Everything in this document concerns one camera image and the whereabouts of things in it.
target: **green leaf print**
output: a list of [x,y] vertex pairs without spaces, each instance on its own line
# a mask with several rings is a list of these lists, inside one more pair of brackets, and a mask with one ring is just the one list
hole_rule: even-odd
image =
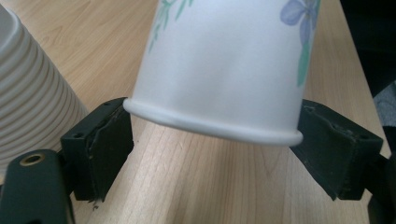
[[310,58],[310,50],[311,47],[309,43],[305,43],[303,45],[303,50],[301,51],[300,61],[298,64],[298,80],[297,85],[301,87],[305,83],[306,75],[308,73],[309,66],[309,58]]
[[[175,21],[181,16],[181,14],[184,11],[184,8],[188,4],[189,7],[192,5],[193,0],[180,0],[181,4],[180,7],[178,8],[177,14],[175,16]],[[151,40],[149,43],[148,47],[148,52],[151,52],[154,43],[157,41],[159,33],[161,31],[164,31],[166,29],[166,26],[168,25],[169,22],[169,17],[172,14],[171,13],[171,8],[175,5],[176,2],[179,2],[177,0],[169,1],[169,0],[162,0],[160,3],[160,8],[157,12],[157,15],[154,19],[154,23],[151,28]]]

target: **wooden table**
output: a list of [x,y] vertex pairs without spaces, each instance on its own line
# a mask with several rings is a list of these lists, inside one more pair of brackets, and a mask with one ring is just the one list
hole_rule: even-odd
[[[131,94],[157,0],[0,0],[90,109]],[[322,0],[305,98],[384,137],[338,1]],[[133,118],[135,148],[104,203],[78,223],[367,223],[370,193],[333,202],[286,147],[185,133]],[[384,145],[383,153],[388,155]]]

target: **paper cup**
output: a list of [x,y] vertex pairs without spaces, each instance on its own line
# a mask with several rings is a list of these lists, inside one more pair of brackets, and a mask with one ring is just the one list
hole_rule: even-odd
[[133,96],[138,117],[293,146],[319,0],[159,1]]
[[34,149],[60,138],[88,111],[18,17],[0,5],[0,176]]

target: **table surface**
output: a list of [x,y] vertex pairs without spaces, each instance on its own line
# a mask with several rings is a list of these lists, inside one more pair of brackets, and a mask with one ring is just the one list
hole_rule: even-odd
[[[0,0],[16,12],[90,109],[132,93],[157,0]],[[305,99],[384,138],[338,1],[322,0]],[[78,223],[368,223],[333,202],[286,147],[186,133],[133,117],[135,147],[104,203]],[[384,145],[382,153],[389,154]]]

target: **floral pattern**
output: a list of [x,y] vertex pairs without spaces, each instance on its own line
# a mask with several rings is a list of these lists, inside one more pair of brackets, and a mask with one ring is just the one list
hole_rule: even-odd
[[289,0],[280,12],[280,19],[289,26],[300,22],[300,41],[303,46],[298,67],[297,85],[305,83],[313,33],[317,27],[320,0]]
[[[173,7],[176,2],[180,2],[177,0],[161,0],[160,8],[157,12],[157,15],[154,19],[154,24],[152,26],[152,36],[149,44],[148,51],[151,51],[152,47],[154,46],[155,41],[158,39],[158,35],[161,30],[165,30],[166,26],[169,21],[169,11]],[[181,16],[184,8],[188,4],[189,7],[192,5],[193,0],[181,0],[180,7],[178,8],[177,14],[175,16],[175,21]]]

